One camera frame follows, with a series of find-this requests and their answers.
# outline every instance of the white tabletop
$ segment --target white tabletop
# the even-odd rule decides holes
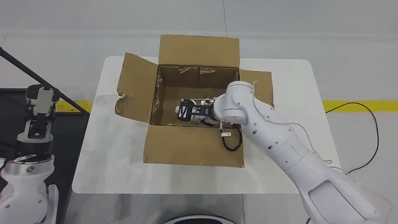
[[[156,57],[147,57],[157,63]],[[290,179],[247,139],[245,168],[145,164],[147,123],[114,113],[123,57],[108,57],[91,110],[73,180],[80,194],[297,193]],[[274,104],[288,121],[305,126],[315,149],[340,166],[311,65],[306,60],[241,59],[241,68],[272,72]],[[308,144],[304,132],[294,129]]]

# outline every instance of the concrete floor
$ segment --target concrete floor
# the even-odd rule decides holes
[[[396,19],[398,0],[0,0],[0,44],[74,100],[94,98],[106,57],[156,56],[160,34],[238,37],[242,58],[309,60],[323,100],[397,100]],[[0,60],[0,87],[32,83]],[[353,176],[398,205],[398,114],[376,118],[379,154]],[[364,163],[376,145],[370,114],[328,120],[343,168]],[[73,194],[66,222],[155,224],[198,212],[247,224],[307,219],[298,195]]]

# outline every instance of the yellow floor line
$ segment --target yellow floor line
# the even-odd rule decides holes
[[[92,100],[78,100],[76,102],[79,104],[79,106],[81,106],[85,110],[91,112],[91,109],[93,107]],[[323,107],[325,108],[325,111],[328,111],[336,106],[342,105],[347,102],[349,102],[349,101],[325,100],[325,101],[323,101]],[[398,112],[398,101],[360,100],[360,101],[356,101],[356,102],[366,105],[374,112]],[[57,112],[69,112],[69,113],[70,112],[78,112],[78,110],[76,108],[69,105],[66,101],[59,101],[57,103],[56,111]],[[350,104],[350,105],[346,105],[342,108],[339,108],[339,109],[335,110],[334,112],[359,113],[359,112],[367,112],[367,109],[362,106],[359,106],[359,105]]]

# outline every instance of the open cardboard box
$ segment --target open cardboard box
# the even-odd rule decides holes
[[[116,114],[149,123],[144,162],[244,167],[243,146],[227,151],[218,128],[178,120],[175,107],[182,98],[213,98],[229,83],[258,81],[255,96],[273,105],[271,72],[239,68],[239,39],[162,35],[159,64],[126,53],[120,74]],[[239,142],[237,130],[226,138]]]

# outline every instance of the box flap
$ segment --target box flap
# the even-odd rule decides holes
[[[237,130],[226,138],[229,147],[239,142]],[[145,141],[144,162],[195,166],[244,167],[243,146],[229,152],[217,128],[150,125]]]
[[[118,83],[122,98],[116,102],[116,114],[149,122],[156,84],[157,65],[137,55],[126,53]]]
[[[159,64],[239,68],[239,39],[196,35],[162,35]]]
[[[268,105],[274,106],[274,89],[272,87],[272,73],[254,70],[239,69],[242,81],[253,83],[258,81],[254,90],[254,96]]]

